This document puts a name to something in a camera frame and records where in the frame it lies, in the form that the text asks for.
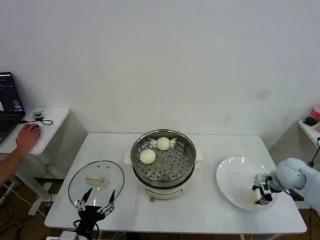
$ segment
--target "white robotic arm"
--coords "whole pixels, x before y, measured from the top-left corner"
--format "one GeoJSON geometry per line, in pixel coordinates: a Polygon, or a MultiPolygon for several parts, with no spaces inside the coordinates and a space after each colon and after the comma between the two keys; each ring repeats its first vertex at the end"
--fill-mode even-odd
{"type": "Polygon", "coordinates": [[[320,213],[320,172],[309,167],[305,162],[296,158],[288,158],[280,162],[270,175],[263,174],[258,177],[265,179],[265,185],[270,188],[272,193],[292,189],[320,213]]]}

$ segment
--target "laptop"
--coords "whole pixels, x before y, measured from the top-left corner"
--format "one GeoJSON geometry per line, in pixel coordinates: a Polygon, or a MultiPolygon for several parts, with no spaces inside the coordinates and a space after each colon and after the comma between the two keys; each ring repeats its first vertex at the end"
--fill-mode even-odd
{"type": "Polygon", "coordinates": [[[25,114],[11,72],[0,72],[0,143],[20,123],[25,114]]]}

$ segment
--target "small side table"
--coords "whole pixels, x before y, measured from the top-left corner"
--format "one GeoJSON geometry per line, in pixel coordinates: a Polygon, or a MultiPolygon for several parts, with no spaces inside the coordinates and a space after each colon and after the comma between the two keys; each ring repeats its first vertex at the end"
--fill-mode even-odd
{"type": "Polygon", "coordinates": [[[307,124],[304,124],[302,120],[299,120],[299,126],[302,128],[302,130],[305,132],[305,134],[310,138],[310,140],[313,142],[313,144],[318,148],[318,138],[320,137],[320,132],[317,131],[317,128],[320,126],[320,124],[316,124],[314,126],[308,126],[307,124]]]}
{"type": "MultiPolygon", "coordinates": [[[[33,162],[39,167],[43,167],[43,164],[41,163],[42,159],[47,162],[50,161],[48,155],[45,153],[45,148],[65,121],[69,114],[69,109],[62,107],[37,107],[32,112],[26,114],[24,119],[33,121],[33,113],[39,111],[42,111],[44,119],[52,120],[53,124],[43,125],[41,122],[36,122],[41,126],[41,136],[27,158],[34,158],[35,161],[33,162]]],[[[18,124],[11,134],[0,144],[0,154],[9,154],[16,148],[16,138],[23,125],[24,124],[18,124]]],[[[46,182],[44,186],[41,186],[30,174],[26,171],[21,171],[21,169],[18,169],[15,172],[15,175],[38,195],[37,200],[33,203],[28,212],[29,215],[35,215],[42,202],[54,201],[55,195],[48,193],[48,190],[52,185],[51,182],[46,182]]]]}

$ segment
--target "laptop screen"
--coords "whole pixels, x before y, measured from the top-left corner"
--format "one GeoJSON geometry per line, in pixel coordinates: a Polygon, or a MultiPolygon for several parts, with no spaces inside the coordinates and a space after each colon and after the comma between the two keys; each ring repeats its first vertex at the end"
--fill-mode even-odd
{"type": "Polygon", "coordinates": [[[24,115],[14,79],[10,72],[0,72],[0,115],[24,115]]]}

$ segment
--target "white food piece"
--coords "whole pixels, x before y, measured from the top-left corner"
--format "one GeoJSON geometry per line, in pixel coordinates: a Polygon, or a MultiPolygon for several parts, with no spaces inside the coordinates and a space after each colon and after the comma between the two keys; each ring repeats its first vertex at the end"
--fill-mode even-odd
{"type": "Polygon", "coordinates": [[[257,201],[260,201],[260,199],[262,198],[259,188],[254,190],[254,194],[255,194],[254,203],[256,203],[257,201]]]}
{"type": "Polygon", "coordinates": [[[85,178],[85,180],[89,183],[89,184],[93,184],[93,185],[105,185],[106,184],[106,180],[103,177],[100,176],[88,176],[85,178]]]}
{"type": "Polygon", "coordinates": [[[166,151],[170,148],[170,140],[166,137],[160,137],[156,141],[156,147],[162,151],[166,151]]]}
{"type": "Polygon", "coordinates": [[[140,160],[143,164],[152,164],[156,160],[156,154],[151,149],[143,150],[140,153],[140,160]]]}

